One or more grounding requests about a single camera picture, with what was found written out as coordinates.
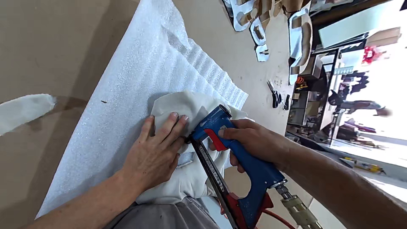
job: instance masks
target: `white fabric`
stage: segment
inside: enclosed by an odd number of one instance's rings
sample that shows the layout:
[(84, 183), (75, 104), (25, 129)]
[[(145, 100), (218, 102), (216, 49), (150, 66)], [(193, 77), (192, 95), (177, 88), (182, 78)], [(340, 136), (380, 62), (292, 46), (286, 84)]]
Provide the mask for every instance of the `white fabric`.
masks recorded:
[(0, 136), (37, 119), (55, 106), (48, 94), (25, 95), (0, 104)]
[(238, 109), (247, 98), (188, 38), (171, 0), (141, 0), (69, 140), (37, 217), (119, 170), (154, 101), (184, 90)]
[[(181, 115), (188, 115), (189, 123), (185, 128), (184, 136), (188, 136), (196, 125), (206, 117), (219, 104), (224, 105), (231, 111), (233, 119), (242, 119), (246, 113), (233, 107), (227, 106), (224, 102), (212, 96), (195, 92), (177, 92), (160, 97), (154, 102), (151, 114), (155, 116), (155, 130), (157, 131), (163, 125), (171, 112), (177, 112)], [(208, 148), (208, 139), (204, 141), (209, 154), (214, 160), (219, 172), (224, 173), (225, 163), (229, 161), (229, 151), (211, 151)], [(195, 152), (191, 144), (185, 145), (178, 151)], [(174, 171), (171, 179), (152, 189), (142, 193), (136, 202), (155, 203), (155, 204), (175, 204), (181, 202), (186, 196), (200, 198), (203, 196), (215, 196), (215, 192), (210, 185), (201, 162), (196, 153), (192, 163), (178, 168)]]

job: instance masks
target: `forearm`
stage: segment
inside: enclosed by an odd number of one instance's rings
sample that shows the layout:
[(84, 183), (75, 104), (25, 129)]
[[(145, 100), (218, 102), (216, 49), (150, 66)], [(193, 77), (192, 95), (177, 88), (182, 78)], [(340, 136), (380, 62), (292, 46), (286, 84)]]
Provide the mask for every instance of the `forearm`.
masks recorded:
[(406, 211), (352, 169), (303, 146), (293, 150), (287, 175), (346, 228), (407, 228)]
[(133, 182), (125, 182), (122, 171), (119, 171), (82, 196), (38, 218), (26, 228), (102, 228), (129, 207), (142, 192), (137, 187), (131, 187), (132, 184)]

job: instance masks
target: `left hand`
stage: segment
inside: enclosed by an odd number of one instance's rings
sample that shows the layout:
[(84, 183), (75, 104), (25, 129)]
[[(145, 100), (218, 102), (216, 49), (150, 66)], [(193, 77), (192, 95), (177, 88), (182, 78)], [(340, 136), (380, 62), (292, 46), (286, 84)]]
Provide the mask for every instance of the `left hand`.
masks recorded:
[(184, 144), (180, 133), (188, 122), (183, 115), (177, 121), (178, 114), (173, 112), (153, 137), (154, 116), (146, 119), (139, 138), (133, 144), (122, 168), (126, 182), (144, 192), (171, 178), (177, 164), (177, 151)]

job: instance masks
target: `workbench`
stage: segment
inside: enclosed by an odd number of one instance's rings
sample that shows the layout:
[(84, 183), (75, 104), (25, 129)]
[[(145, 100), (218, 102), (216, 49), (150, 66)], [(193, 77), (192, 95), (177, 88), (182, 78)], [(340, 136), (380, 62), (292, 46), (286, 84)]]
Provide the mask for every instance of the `workbench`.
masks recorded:
[[(0, 137), (0, 227), (16, 228), (32, 221), (42, 204), (53, 174), (84, 107), (121, 37), (137, 1), (5, 0), (0, 3), (0, 102), (27, 94), (57, 96), (50, 114)], [(288, 85), (289, 41), (287, 17), (271, 18), (267, 29), (270, 58), (257, 62), (249, 30), (235, 32), (221, 0), (174, 0), (188, 36), (226, 72), (249, 97), (243, 107), (248, 117), (279, 134), (285, 133), (288, 111), (272, 108), (266, 81), (292, 97)], [(245, 174), (235, 168), (225, 172), (231, 191), (248, 192)], [(291, 193), (306, 205), (311, 197), (289, 179)], [(292, 224), (294, 220), (270, 191), (273, 211)], [(262, 216), (259, 228), (285, 228)]]

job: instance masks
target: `black scissors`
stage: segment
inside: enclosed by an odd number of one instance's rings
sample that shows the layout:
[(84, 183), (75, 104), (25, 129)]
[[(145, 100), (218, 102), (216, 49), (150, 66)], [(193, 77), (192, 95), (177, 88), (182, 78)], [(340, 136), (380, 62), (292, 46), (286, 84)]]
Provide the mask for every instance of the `black scissors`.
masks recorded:
[(282, 101), (281, 94), (276, 90), (271, 80), (267, 80), (267, 85), (273, 94), (273, 108), (277, 108)]

